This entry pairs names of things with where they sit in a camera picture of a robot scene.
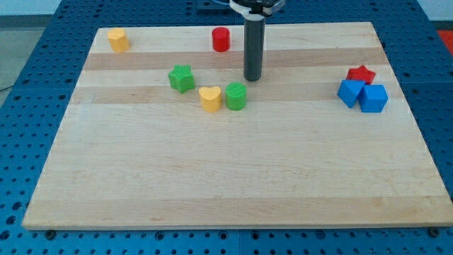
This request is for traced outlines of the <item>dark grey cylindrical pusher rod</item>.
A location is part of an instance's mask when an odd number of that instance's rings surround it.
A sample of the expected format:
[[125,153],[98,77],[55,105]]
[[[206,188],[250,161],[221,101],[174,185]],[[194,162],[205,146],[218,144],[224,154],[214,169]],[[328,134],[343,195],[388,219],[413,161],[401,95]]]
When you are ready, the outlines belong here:
[[243,76],[247,81],[257,81],[261,78],[264,35],[264,18],[259,21],[245,20]]

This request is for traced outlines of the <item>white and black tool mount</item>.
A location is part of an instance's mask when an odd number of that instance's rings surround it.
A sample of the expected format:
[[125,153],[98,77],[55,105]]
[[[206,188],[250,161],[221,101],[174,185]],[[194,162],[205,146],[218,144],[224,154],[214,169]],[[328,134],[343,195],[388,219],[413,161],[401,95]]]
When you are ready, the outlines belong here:
[[230,0],[229,6],[245,19],[264,19],[278,12],[285,0]]

